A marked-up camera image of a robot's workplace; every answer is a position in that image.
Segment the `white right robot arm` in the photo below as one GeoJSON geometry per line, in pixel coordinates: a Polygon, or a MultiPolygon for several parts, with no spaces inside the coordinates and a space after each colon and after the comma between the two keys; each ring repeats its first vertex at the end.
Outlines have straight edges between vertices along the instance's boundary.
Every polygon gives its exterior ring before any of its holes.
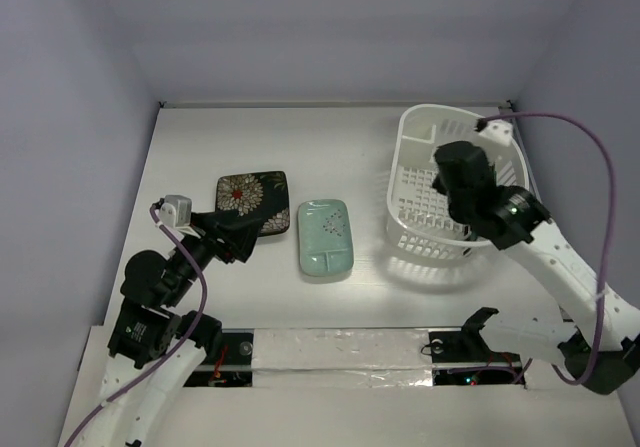
{"type": "Polygon", "coordinates": [[[467,141],[438,147],[434,189],[450,216],[524,268],[568,314],[567,323],[512,320],[483,307],[464,324],[462,351],[492,351],[543,360],[567,383],[609,395],[639,370],[639,310],[607,286],[564,238],[549,211],[527,189],[500,185],[485,151],[467,141]]]}

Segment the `silver taped front panel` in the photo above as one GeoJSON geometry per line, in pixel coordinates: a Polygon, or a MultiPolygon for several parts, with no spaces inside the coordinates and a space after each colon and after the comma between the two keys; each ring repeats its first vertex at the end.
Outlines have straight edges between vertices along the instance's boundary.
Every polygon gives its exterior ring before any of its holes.
{"type": "Polygon", "coordinates": [[[409,388],[433,385],[425,329],[257,329],[256,388],[409,388]]]}

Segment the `white plastic dish rack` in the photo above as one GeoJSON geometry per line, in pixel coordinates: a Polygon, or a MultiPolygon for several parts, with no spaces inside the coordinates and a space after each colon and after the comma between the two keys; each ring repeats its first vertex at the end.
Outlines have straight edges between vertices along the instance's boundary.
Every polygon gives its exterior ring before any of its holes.
{"type": "MultiPolygon", "coordinates": [[[[475,138],[482,116],[457,107],[420,104],[399,121],[387,189],[386,231],[392,245],[430,263],[460,264],[487,254],[493,245],[449,216],[447,199],[432,187],[437,175],[436,149],[475,138]]],[[[500,185],[530,185],[528,168],[514,138],[508,153],[492,156],[485,150],[500,185]]]]}

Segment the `large black floral plate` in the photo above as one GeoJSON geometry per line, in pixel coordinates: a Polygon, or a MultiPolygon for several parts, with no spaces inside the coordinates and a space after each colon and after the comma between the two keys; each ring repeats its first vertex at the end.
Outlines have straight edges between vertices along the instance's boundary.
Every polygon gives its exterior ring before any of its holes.
{"type": "Polygon", "coordinates": [[[263,202],[249,215],[261,221],[260,237],[283,234],[289,229],[291,223],[290,206],[283,202],[263,202]]]}

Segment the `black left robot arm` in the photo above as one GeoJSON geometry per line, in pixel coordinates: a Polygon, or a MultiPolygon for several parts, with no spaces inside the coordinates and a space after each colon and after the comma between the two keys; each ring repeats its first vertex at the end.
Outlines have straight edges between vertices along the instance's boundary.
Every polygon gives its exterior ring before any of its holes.
{"type": "Polygon", "coordinates": [[[204,312],[204,270],[213,260],[246,262],[260,221],[194,213],[182,196],[160,199],[149,214],[174,248],[169,256],[140,251],[126,263],[98,399],[68,446],[152,445],[185,382],[222,350],[222,324],[204,312]]]}

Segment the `pale green plate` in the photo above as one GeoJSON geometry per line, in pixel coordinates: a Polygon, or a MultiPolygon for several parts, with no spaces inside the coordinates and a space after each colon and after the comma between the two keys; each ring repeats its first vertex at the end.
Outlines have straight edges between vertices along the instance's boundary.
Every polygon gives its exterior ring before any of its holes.
{"type": "Polygon", "coordinates": [[[297,212],[299,265],[303,274],[329,278],[348,274],[354,265],[353,236],[347,206],[339,199],[303,202],[297,212]]]}

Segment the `small black floral plate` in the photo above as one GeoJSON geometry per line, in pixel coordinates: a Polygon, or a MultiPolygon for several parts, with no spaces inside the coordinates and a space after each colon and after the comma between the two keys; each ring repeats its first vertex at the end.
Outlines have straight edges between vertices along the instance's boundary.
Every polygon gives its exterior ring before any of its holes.
{"type": "Polygon", "coordinates": [[[286,193],[288,184],[284,171],[228,175],[218,179],[215,207],[246,216],[266,206],[268,196],[275,194],[279,199],[286,193]]]}

